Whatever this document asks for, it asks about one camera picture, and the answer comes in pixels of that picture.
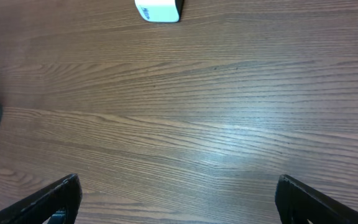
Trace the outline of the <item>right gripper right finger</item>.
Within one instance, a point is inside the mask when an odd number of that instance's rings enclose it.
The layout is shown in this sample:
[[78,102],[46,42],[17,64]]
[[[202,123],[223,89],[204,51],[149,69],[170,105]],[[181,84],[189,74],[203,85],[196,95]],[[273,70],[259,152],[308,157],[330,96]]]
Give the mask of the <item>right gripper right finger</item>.
[[278,180],[275,204],[284,224],[358,224],[358,212],[289,176]]

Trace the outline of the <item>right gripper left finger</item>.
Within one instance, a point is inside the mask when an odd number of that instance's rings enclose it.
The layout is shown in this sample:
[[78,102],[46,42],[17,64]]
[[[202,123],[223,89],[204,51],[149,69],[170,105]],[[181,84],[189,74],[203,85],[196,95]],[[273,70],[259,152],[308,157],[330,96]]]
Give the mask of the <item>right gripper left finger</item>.
[[77,174],[67,175],[0,211],[0,224],[74,224],[82,199]]

